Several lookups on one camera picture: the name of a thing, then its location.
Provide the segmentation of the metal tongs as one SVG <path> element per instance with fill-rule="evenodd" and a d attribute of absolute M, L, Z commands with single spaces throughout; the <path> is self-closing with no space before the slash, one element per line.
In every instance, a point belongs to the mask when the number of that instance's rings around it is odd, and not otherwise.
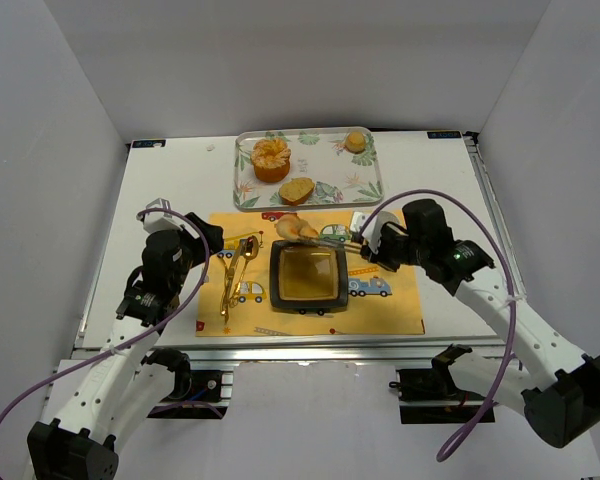
<path fill-rule="evenodd" d="M 307 236 L 302 236 L 302 235 L 298 236 L 297 238 L 292 239 L 292 242 L 306 244 L 306 245 L 312 245 L 312 246 L 320 246 L 320 247 L 325 247 L 325 248 L 343 249 L 346 251 L 357 252 L 357 253 L 359 253 L 363 248 L 363 245 L 355 243 L 355 242 L 350 242 L 350 241 L 341 242 L 339 240 L 314 238 L 314 237 L 307 237 Z"/>

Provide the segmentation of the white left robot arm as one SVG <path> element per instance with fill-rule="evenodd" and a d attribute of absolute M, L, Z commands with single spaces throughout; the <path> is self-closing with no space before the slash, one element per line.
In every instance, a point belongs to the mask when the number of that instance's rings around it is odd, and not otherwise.
<path fill-rule="evenodd" d="M 150 208 L 139 219 L 148 234 L 141 263 L 127 278 L 105 345 L 66 404 L 28 434 L 38 479 L 113 478 L 122 447 L 157 404 L 192 395 L 188 356 L 156 343 L 186 304 L 180 293 L 189 272 L 209 267 L 224 232 L 194 213 Z"/>

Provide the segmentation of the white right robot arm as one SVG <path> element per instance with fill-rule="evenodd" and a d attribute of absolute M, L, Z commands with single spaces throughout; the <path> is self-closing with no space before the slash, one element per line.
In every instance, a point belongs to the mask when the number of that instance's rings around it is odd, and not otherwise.
<path fill-rule="evenodd" d="M 354 214 L 350 226 L 362 258 L 392 272 L 421 268 L 505 342 L 501 361 L 449 346 L 431 361 L 435 386 L 446 394 L 478 394 L 486 409 L 511 409 L 554 448 L 598 424 L 600 355 L 588 355 L 515 296 L 506 265 L 475 242 L 456 239 L 436 201 L 412 201 L 402 214 L 403 225 L 381 210 Z"/>

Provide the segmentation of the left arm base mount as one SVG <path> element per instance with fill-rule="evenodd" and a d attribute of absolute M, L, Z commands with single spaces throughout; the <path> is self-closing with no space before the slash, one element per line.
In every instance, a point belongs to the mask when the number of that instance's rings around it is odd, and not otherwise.
<path fill-rule="evenodd" d="M 175 349 L 161 348 L 146 356 L 145 365 L 165 367 L 172 376 L 173 391 L 155 406 L 152 419 L 222 419 L 227 407 L 220 406 L 224 373 L 194 370 L 189 356 Z"/>

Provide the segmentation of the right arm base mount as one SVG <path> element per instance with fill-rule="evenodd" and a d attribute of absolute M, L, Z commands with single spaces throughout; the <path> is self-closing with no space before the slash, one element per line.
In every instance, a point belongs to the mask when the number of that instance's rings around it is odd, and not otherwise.
<path fill-rule="evenodd" d="M 484 400 L 474 392 L 447 391 L 432 368 L 397 370 L 388 388 L 397 395 L 403 425 L 461 425 L 477 413 Z"/>

